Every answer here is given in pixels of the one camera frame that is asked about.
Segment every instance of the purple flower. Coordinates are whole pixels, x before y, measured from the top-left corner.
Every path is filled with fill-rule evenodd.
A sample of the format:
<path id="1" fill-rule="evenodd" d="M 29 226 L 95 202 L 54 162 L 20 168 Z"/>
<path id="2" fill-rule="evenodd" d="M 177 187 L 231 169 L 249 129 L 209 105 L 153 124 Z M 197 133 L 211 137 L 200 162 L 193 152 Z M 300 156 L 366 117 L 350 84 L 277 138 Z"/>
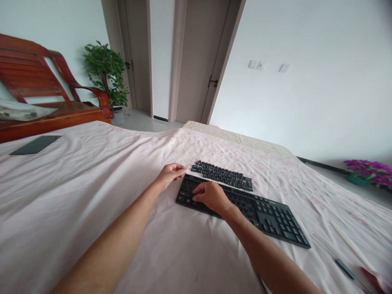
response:
<path id="1" fill-rule="evenodd" d="M 347 165 L 348 170 L 364 180 L 380 185 L 392 185 L 392 168 L 383 163 L 356 159 L 345 160 L 344 163 Z"/>

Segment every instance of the baseboard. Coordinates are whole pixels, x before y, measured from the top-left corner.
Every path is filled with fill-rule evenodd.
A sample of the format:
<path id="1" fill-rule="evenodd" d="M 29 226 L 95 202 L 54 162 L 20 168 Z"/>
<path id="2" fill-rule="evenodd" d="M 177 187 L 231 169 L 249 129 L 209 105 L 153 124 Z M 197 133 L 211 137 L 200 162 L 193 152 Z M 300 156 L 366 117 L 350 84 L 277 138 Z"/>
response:
<path id="1" fill-rule="evenodd" d="M 157 119 L 157 120 L 165 121 L 167 123 L 169 122 L 169 120 L 167 118 L 162 118 L 160 116 L 153 116 L 153 117 L 154 117 L 154 119 Z"/>
<path id="2" fill-rule="evenodd" d="M 333 172 L 337 172 L 337 173 L 344 174 L 344 175 L 349 175 L 350 174 L 350 172 L 348 172 L 348 171 L 346 171 L 344 169 L 340 169 L 338 167 L 333 167 L 333 166 L 330 166 L 330 165 L 326 165 L 324 163 L 318 163 L 317 161 L 309 160 L 309 159 L 302 158 L 302 157 L 299 157 L 299 156 L 297 156 L 297 158 L 300 161 L 302 161 L 303 163 L 308 163 L 308 164 L 311 164 L 311 165 L 314 165 L 314 166 L 318 166 L 318 167 L 322 167 L 322 168 L 325 168 L 325 169 L 329 169 L 329 170 L 331 170 Z"/>

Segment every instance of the tablet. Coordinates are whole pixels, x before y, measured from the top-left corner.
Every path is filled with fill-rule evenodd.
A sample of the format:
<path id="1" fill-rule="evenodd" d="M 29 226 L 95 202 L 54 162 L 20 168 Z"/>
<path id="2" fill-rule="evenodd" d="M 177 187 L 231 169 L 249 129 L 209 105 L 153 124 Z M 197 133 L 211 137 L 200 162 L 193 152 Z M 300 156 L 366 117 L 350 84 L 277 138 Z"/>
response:
<path id="1" fill-rule="evenodd" d="M 61 136 L 40 136 L 25 146 L 22 146 L 18 150 L 10 153 L 9 155 L 37 154 L 60 137 Z"/>

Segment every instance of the plastic bag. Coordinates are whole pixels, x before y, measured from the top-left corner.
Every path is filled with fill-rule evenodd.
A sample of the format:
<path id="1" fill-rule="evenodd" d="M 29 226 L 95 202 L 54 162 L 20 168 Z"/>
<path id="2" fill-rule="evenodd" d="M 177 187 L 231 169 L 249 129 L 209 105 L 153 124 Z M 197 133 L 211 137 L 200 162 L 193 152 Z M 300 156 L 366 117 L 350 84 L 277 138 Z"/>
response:
<path id="1" fill-rule="evenodd" d="M 31 104 L 0 99 L 0 120 L 29 121 L 54 113 L 57 108 L 39 107 Z"/>

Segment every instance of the hand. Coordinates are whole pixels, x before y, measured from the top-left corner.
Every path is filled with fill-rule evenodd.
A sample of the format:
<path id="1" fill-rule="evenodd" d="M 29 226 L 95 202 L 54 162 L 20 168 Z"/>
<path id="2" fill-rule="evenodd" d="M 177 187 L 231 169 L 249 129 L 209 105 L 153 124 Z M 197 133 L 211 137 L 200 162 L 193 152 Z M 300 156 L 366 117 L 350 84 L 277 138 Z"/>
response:
<path id="1" fill-rule="evenodd" d="M 179 163 L 170 163 L 162 168 L 154 182 L 161 185 L 162 191 L 165 191 L 173 180 L 182 178 L 186 172 L 185 166 Z"/>
<path id="2" fill-rule="evenodd" d="M 193 197 L 193 201 L 206 204 L 222 217 L 229 208 L 234 206 L 223 192 L 223 189 L 215 182 L 201 183 L 192 193 L 197 194 Z"/>

